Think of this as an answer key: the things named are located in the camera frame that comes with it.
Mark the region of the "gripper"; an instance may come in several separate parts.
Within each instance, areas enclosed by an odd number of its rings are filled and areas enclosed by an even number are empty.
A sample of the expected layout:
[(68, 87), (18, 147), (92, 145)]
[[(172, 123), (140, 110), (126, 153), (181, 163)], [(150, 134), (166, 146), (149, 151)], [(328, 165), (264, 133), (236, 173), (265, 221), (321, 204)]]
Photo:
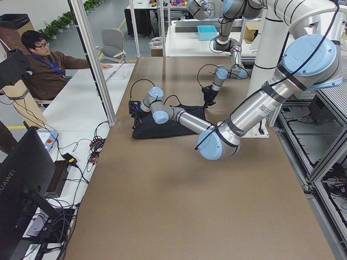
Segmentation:
[(135, 129), (139, 124), (142, 123), (144, 112), (140, 108), (141, 101), (130, 100), (128, 102), (128, 111), (131, 117), (134, 119), (132, 129)]
[(213, 106), (216, 101), (215, 98), (217, 96), (217, 91), (213, 90), (212, 86), (206, 86), (201, 89), (203, 93), (203, 98), (204, 98), (204, 108), (208, 108), (210, 106)]

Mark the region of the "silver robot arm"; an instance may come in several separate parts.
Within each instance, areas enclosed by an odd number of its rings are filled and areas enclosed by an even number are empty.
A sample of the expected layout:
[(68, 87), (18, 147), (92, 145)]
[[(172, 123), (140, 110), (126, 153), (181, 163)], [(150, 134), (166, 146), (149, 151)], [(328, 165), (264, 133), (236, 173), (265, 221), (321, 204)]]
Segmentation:
[(214, 99), (225, 79), (243, 79), (240, 44), (230, 38), (237, 17), (256, 18), (266, 12), (251, 77), (258, 89), (216, 125), (192, 115), (183, 106), (167, 106), (161, 88), (151, 88), (141, 101), (130, 100), (133, 138), (168, 138), (198, 134), (197, 150), (208, 160), (236, 154), (241, 139), (291, 95), (342, 84), (340, 38), (346, 6), (337, 1), (223, 1), (220, 32), (214, 49), (233, 57), (230, 69), (218, 66), (211, 85), (203, 87), (204, 106)]
[(230, 38), (229, 35), (236, 18), (256, 18), (263, 10), (262, 5), (252, 1), (220, 1), (220, 3), (222, 16), (219, 17), (219, 23), (221, 27), (219, 35), (214, 38), (213, 51), (229, 52), (232, 66), (229, 69), (222, 65), (217, 66), (212, 84), (201, 88), (204, 95), (204, 108), (215, 104), (215, 98), (225, 79), (245, 80), (248, 78), (248, 72), (241, 65), (241, 44)]

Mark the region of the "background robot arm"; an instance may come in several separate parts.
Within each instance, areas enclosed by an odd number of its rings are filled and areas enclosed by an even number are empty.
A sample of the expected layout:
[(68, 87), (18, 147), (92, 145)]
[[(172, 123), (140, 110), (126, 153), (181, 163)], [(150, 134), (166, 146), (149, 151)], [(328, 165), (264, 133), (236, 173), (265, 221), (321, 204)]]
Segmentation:
[(187, 4), (187, 10), (194, 19), (199, 21), (216, 17), (214, 1), (191, 0)]

